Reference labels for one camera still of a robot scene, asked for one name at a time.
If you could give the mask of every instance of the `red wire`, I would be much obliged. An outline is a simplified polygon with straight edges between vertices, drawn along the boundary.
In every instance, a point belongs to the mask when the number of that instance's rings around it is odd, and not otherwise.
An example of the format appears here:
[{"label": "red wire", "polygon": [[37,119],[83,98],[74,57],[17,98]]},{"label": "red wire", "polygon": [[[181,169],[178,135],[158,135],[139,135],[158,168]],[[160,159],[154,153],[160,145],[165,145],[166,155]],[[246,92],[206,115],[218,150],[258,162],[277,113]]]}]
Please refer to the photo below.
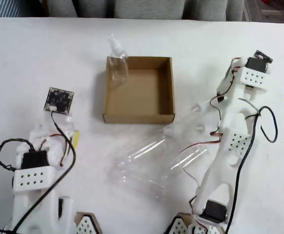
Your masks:
[{"label": "red wire", "polygon": [[206,226],[205,225],[203,225],[203,224],[201,224],[201,223],[199,223],[198,221],[197,221],[197,219],[195,219],[196,220],[196,222],[200,225],[200,226],[202,226],[204,229],[206,229],[206,234],[208,234],[208,228],[206,228]]},{"label": "red wire", "polygon": [[[62,134],[59,134],[59,133],[55,133],[55,134],[51,134],[51,135],[49,135],[49,137],[55,137],[55,136],[61,136]],[[42,149],[42,146],[43,146],[43,144],[46,142],[46,139],[44,139],[42,142],[41,142],[41,144],[40,144],[40,149],[39,150],[41,150]]]},{"label": "red wire", "polygon": [[191,148],[191,147],[193,147],[193,146],[196,146],[196,145],[216,144],[216,143],[220,143],[220,141],[221,141],[221,140],[211,140],[211,141],[198,142],[198,143],[195,143],[195,144],[192,144],[192,145],[186,147],[185,149],[183,149],[183,150],[180,152],[180,154],[183,153],[185,150],[187,150],[187,149],[189,149],[189,148]]}]

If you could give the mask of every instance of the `cardboard box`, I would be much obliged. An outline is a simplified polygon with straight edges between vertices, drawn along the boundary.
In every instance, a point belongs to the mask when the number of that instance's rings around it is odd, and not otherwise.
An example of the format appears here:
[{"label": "cardboard box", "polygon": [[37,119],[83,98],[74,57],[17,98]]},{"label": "cardboard box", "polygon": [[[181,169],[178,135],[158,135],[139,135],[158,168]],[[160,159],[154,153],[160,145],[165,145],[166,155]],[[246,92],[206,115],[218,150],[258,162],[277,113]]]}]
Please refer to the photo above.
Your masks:
[{"label": "cardboard box", "polygon": [[128,80],[116,85],[107,59],[105,123],[172,123],[172,58],[129,57],[127,64]]}]

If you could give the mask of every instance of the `white 3d-printed part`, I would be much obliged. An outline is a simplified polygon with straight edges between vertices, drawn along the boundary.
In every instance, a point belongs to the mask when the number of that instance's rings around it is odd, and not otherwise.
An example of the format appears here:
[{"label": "white 3d-printed part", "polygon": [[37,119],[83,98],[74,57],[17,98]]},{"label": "white 3d-printed part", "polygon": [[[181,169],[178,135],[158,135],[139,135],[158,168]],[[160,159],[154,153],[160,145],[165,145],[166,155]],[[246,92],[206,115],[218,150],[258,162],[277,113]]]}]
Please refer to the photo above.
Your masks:
[{"label": "white 3d-printed part", "polygon": [[16,170],[13,191],[23,192],[49,188],[55,180],[56,169],[52,166]]},{"label": "white 3d-printed part", "polygon": [[227,139],[225,149],[235,153],[238,157],[243,157],[245,155],[251,142],[250,135],[244,135],[233,131],[229,131]]},{"label": "white 3d-printed part", "polygon": [[[189,226],[189,233],[188,234],[192,234],[192,229],[195,227],[195,231],[194,234],[205,234],[206,233],[206,229],[201,227],[201,226],[195,226],[194,224],[191,224]],[[216,227],[213,226],[209,226],[208,228],[208,234],[221,234],[219,232],[219,230]]]},{"label": "white 3d-printed part", "polygon": [[243,67],[240,82],[252,87],[267,90],[269,84],[268,74]]},{"label": "white 3d-printed part", "polygon": [[89,217],[84,216],[77,226],[76,234],[97,234]]},{"label": "white 3d-printed part", "polygon": [[186,234],[187,227],[181,218],[175,219],[173,226],[171,227],[169,234]]}]

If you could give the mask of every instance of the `table surface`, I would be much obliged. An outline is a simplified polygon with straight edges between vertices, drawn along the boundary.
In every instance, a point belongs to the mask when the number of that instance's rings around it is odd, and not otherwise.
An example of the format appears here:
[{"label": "table surface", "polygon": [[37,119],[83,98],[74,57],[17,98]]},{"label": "table surface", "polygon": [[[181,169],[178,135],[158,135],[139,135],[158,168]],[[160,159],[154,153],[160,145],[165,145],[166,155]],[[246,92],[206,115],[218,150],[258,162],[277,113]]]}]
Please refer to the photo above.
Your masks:
[{"label": "table surface", "polygon": [[[106,38],[112,33],[129,55],[172,57],[177,115],[214,95],[233,57],[248,57],[260,49],[274,59],[274,88],[265,104],[275,112],[279,138],[269,144],[258,134],[257,154],[242,173],[248,181],[241,184],[243,201],[231,232],[284,233],[284,24],[0,19],[0,143],[28,138],[43,119],[50,86],[75,91],[71,113],[80,130],[77,161],[59,184],[60,193],[73,197],[77,210],[94,213],[106,234],[162,233],[177,212],[189,212],[196,185],[186,176],[172,183],[159,201],[131,193],[109,178],[116,149],[158,127],[102,121],[110,54]],[[14,163],[15,146],[3,149],[2,160]],[[196,176],[201,179],[203,173]],[[12,173],[0,167],[0,227],[12,213],[11,179]]]}]

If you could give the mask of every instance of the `black circuit board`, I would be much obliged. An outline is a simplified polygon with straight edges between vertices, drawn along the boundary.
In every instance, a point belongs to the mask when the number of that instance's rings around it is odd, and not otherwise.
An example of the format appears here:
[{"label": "black circuit board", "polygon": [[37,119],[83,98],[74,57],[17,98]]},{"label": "black circuit board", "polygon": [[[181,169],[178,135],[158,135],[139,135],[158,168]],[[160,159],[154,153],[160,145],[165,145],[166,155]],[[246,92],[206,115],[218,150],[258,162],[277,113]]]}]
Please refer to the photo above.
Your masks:
[{"label": "black circuit board", "polygon": [[45,101],[44,110],[50,111],[50,107],[56,107],[54,112],[68,115],[73,101],[74,92],[50,87],[48,97]]}]

